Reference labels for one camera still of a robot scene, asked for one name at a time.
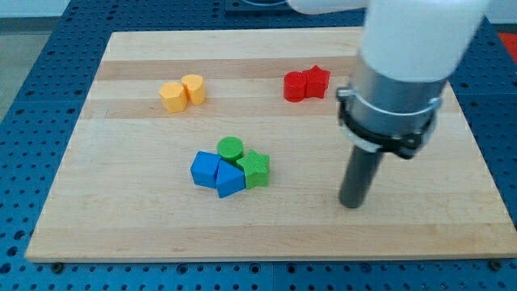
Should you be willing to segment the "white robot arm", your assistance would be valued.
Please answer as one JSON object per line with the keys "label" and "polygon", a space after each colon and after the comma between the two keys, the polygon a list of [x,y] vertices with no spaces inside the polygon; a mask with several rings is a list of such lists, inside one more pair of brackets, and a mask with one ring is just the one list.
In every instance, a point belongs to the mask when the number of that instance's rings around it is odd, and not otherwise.
{"label": "white robot arm", "polygon": [[288,0],[321,15],[366,10],[355,67],[336,90],[354,144],[339,200],[360,207],[385,153],[411,159],[434,132],[441,93],[477,32],[488,0]]}

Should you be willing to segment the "silver flange with black clamp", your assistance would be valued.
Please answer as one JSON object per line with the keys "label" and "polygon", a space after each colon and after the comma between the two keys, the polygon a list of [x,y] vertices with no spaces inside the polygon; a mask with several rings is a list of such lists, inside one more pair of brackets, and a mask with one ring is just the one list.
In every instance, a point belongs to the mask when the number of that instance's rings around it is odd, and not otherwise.
{"label": "silver flange with black clamp", "polygon": [[387,77],[359,55],[348,84],[336,90],[338,123],[362,150],[412,159],[435,130],[445,84]]}

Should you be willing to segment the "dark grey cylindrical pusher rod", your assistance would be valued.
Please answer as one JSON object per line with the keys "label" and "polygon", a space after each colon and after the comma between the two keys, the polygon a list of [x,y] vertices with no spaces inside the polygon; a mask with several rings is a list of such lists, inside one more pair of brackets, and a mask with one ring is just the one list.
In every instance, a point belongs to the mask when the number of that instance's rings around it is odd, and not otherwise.
{"label": "dark grey cylindrical pusher rod", "polygon": [[342,205],[357,209],[363,204],[383,156],[381,152],[353,147],[339,192]]}

